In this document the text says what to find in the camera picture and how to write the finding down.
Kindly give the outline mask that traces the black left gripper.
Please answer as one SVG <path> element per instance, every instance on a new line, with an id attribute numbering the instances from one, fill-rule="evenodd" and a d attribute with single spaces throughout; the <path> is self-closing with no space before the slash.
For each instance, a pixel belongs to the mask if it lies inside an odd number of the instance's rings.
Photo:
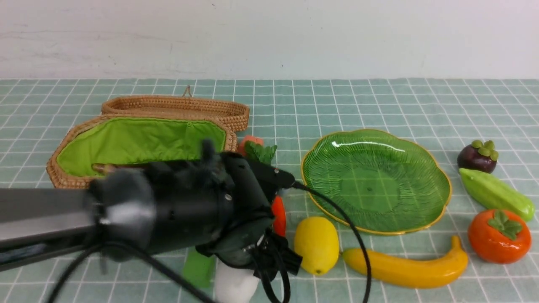
<path id="1" fill-rule="evenodd" d="M 272 227 L 271 206 L 294 176 L 238 153 L 215 153 L 204 140 L 202 158 L 143 165 L 143 249 L 165 253 L 194 246 L 233 268 L 273 280 L 281 269 L 297 275 L 302 257 Z"/>

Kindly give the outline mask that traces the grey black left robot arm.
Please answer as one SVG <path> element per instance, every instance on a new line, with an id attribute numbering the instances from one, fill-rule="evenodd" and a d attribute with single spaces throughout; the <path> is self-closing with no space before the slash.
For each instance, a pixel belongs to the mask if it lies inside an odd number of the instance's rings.
<path id="1" fill-rule="evenodd" d="M 272 199 L 295 177 L 202 140 L 201 158 L 121 168 L 86 189 L 1 189 L 1 270 L 113 240 L 150 255 L 195 247 L 267 274 L 302 257 L 272 230 Z"/>

